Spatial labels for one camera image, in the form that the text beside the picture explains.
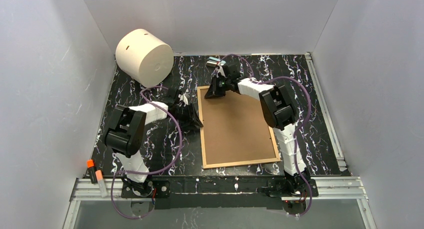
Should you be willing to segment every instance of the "white wall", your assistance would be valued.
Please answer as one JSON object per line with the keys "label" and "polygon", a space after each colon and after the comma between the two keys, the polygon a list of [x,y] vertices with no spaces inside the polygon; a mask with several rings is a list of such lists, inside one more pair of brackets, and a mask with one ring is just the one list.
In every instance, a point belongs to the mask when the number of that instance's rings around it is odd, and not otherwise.
{"label": "white wall", "polygon": [[339,0],[312,54],[377,227],[422,228],[424,0]]}
{"label": "white wall", "polygon": [[185,55],[312,51],[337,0],[84,0],[108,45],[143,28]]}
{"label": "white wall", "polygon": [[0,0],[0,228],[61,228],[114,57],[83,0]]}

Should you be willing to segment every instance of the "orange cap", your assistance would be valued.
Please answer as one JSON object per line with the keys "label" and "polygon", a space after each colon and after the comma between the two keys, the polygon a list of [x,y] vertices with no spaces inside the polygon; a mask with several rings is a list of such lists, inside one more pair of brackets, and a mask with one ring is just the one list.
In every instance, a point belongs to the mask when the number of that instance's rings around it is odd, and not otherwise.
{"label": "orange cap", "polygon": [[97,178],[97,181],[103,180],[103,175],[101,170],[95,171],[95,177]]}
{"label": "orange cap", "polygon": [[94,167],[94,161],[93,160],[88,160],[87,161],[87,168],[91,168]]}

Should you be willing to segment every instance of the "floor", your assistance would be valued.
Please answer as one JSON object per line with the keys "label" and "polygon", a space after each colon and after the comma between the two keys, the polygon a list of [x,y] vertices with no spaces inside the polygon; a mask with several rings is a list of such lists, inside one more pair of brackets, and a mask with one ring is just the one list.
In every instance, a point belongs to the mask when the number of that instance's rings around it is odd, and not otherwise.
{"label": "floor", "polygon": [[[190,95],[189,102],[197,105],[197,86],[210,84],[213,68],[206,67],[209,56],[176,56],[170,75],[163,81],[163,86],[178,88]],[[308,70],[304,55],[249,55],[245,59],[254,70],[257,80],[266,81],[278,76],[297,79],[308,90],[312,100],[310,123],[301,130],[298,138],[299,148],[309,171],[315,176],[340,175],[339,166],[324,117],[318,102],[315,87]],[[240,64],[240,71],[248,76],[245,63],[238,58],[226,58],[227,63]],[[285,84],[292,100],[298,105],[298,112],[304,114],[307,106],[300,88],[288,82],[279,81],[277,85]],[[140,96],[143,87],[119,68],[116,70],[110,93],[101,119],[97,140],[92,153],[92,159],[105,176],[111,176],[122,165],[106,149],[100,140],[104,132],[108,115],[116,105],[138,106],[145,103]],[[161,100],[165,90],[154,89],[148,94],[151,100]],[[145,130],[144,143],[140,149],[144,162],[151,171],[156,171],[167,165],[177,152],[177,129],[170,119],[164,119],[148,125]],[[283,162],[258,165],[237,166],[216,169],[202,169],[202,152],[199,131],[185,131],[181,160],[164,172],[164,176],[269,176],[283,175]]]}
{"label": "floor", "polygon": [[[132,205],[118,201],[126,215],[143,215],[148,203]],[[365,229],[355,199],[315,200],[298,220],[283,210],[266,208],[176,208],[154,210],[142,220],[128,220],[116,213],[110,201],[83,201],[75,228],[181,228],[181,229]]]}

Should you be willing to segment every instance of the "wooden frame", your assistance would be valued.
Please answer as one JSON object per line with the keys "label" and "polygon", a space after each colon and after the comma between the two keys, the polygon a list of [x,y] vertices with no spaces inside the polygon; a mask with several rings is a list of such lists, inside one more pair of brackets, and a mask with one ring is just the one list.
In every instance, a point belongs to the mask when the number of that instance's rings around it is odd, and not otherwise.
{"label": "wooden frame", "polygon": [[[198,86],[197,87],[197,103],[198,103],[198,112],[200,121],[203,122],[203,114],[202,114],[202,100],[201,100],[201,90],[208,89],[209,86]],[[274,131],[271,127],[269,129],[269,136],[271,137],[272,146],[274,148],[275,157],[267,158],[267,159],[258,159],[258,160],[246,160],[246,161],[235,161],[235,162],[225,162],[225,163],[216,163],[216,164],[207,164],[206,163],[206,149],[205,149],[205,132],[203,127],[200,128],[200,143],[201,143],[201,155],[202,155],[202,164],[204,169],[211,168],[224,168],[224,167],[234,167],[234,166],[242,166],[242,165],[253,165],[253,164],[261,164],[261,163],[275,163],[280,162],[281,157],[277,146],[276,137],[274,135]]]}

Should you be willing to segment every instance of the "cork board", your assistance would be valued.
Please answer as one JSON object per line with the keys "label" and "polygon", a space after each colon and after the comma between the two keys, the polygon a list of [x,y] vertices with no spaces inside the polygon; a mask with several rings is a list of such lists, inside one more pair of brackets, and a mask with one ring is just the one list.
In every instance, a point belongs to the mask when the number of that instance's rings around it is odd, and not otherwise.
{"label": "cork board", "polygon": [[274,132],[262,114],[261,103],[227,91],[205,99],[209,86],[197,87],[203,168],[233,167],[281,161]]}

